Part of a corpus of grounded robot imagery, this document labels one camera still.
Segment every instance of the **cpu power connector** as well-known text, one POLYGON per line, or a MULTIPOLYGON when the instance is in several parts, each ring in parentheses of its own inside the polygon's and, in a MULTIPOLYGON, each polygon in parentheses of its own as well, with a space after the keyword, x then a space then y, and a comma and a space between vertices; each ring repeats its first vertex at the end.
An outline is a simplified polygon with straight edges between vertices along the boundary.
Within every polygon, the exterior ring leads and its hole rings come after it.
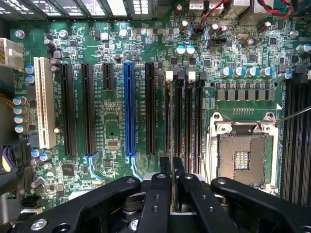
POLYGON ((0 66, 24 70, 24 47, 6 38, 0 38, 0 66))
POLYGON ((49 60, 34 57, 35 94, 37 101, 38 135, 40 148, 56 146, 53 75, 49 60))

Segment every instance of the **motherboard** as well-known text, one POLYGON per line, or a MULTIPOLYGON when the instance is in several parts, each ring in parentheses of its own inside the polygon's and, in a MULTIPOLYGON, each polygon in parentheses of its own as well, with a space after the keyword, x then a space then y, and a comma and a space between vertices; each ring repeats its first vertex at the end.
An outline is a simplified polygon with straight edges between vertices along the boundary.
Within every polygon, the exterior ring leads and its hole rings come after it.
POLYGON ((172 9, 156 21, 11 22, 16 131, 53 208, 181 157, 207 182, 226 176, 279 195, 286 80, 310 64, 311 16, 261 25, 172 9))

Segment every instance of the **short pcie slot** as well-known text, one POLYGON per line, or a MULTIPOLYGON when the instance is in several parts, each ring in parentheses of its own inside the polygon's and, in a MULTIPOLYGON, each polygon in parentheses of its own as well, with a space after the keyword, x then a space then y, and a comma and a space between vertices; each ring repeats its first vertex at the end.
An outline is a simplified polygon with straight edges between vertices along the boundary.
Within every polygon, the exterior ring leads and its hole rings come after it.
POLYGON ((165 82, 165 156, 170 154, 170 87, 169 83, 165 82))
POLYGON ((192 83, 185 87, 185 170, 190 172, 190 156, 192 149, 192 83))
POLYGON ((200 174, 201 154, 202 154, 202 113, 203 113, 203 81, 197 81, 195 89, 195 125, 194 125, 194 155, 193 169, 194 173, 200 174))
POLYGON ((154 63, 145 63, 146 83, 146 153, 156 152, 156 80, 154 63))
POLYGON ((93 66, 81 64, 85 154, 96 152, 93 66))
POLYGON ((112 63, 103 63, 103 89, 114 90, 115 74, 112 63))
POLYGON ((124 105, 125 105, 125 156, 135 156, 135 80, 134 66, 125 62, 124 68, 124 105))
POLYGON ((34 66, 39 147, 49 149, 56 146, 53 76, 47 58, 34 57, 34 66))
POLYGON ((182 109, 183 109, 183 82, 185 73, 178 72, 175 81, 175 157, 182 152, 182 109))
POLYGON ((60 75, 65 151, 67 155, 75 155, 77 153, 77 141, 72 66, 62 64, 60 75))

